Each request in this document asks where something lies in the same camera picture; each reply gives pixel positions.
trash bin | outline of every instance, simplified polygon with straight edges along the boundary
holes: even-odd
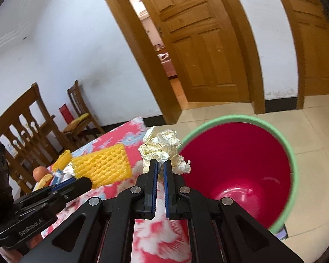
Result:
[[[298,173],[293,150],[271,124],[231,115],[194,130],[179,147],[191,161],[186,185],[205,197],[231,197],[273,233],[294,205]]]

door frame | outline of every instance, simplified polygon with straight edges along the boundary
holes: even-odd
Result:
[[[231,19],[238,39],[247,75],[250,102],[256,115],[264,114],[266,107],[262,70],[250,22],[240,0],[222,0],[222,3]]]
[[[294,38],[294,46],[297,59],[297,72],[299,76],[299,86],[297,95],[297,109],[304,108],[304,91],[306,86],[306,60],[304,56],[304,44],[302,42],[301,30],[297,24],[295,12],[291,6],[290,0],[281,0],[284,6],[285,13],[288,17],[291,32]]]
[[[129,0],[105,0],[115,17],[167,124],[177,122],[181,108],[141,21]],[[256,114],[265,112],[262,71],[256,44],[239,0],[222,0],[236,31]]]

table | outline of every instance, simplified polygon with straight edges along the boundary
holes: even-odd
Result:
[[[142,174],[142,158],[138,148],[143,143],[142,140],[146,131],[143,119],[135,118],[72,153],[73,157],[77,157],[117,143],[123,143],[132,166],[133,176],[125,181],[90,190],[69,202],[67,207],[57,215],[57,222],[42,232],[43,238],[89,198],[113,198],[121,191],[135,185],[137,177]],[[155,218],[135,221],[132,263],[189,263],[191,260],[186,220],[169,221],[166,218],[164,195],[164,186],[162,183],[158,183]]]

crumpled paper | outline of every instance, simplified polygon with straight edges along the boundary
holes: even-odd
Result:
[[[66,165],[66,167],[63,170],[63,173],[65,173],[65,174],[69,173],[72,176],[74,176],[74,170],[73,170],[73,167],[72,167],[72,163],[71,162]]]
[[[143,173],[149,171],[151,159],[156,159],[160,164],[170,159],[173,173],[190,173],[190,160],[185,163],[184,157],[178,154],[178,146],[182,143],[175,130],[158,131],[153,126],[146,132],[143,141],[144,144],[139,147],[144,164]]]

black device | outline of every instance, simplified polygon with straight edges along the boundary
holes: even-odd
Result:
[[[16,201],[9,185],[5,147],[0,144],[0,247],[25,254],[26,243],[48,228],[66,204],[91,189],[90,179],[71,178],[62,184],[44,187]]]
[[[32,250],[25,243],[56,221],[72,198],[91,188],[81,178],[46,187],[11,201],[7,163],[0,147],[0,189],[6,205],[0,203],[0,246],[21,250],[21,263],[130,262],[135,219],[153,219],[156,212],[159,164],[152,159],[149,172],[136,185],[117,197],[92,197],[63,221]],[[205,198],[185,186],[182,176],[163,164],[166,215],[169,220],[186,219],[193,263],[302,263],[292,250],[258,223],[231,198]]]

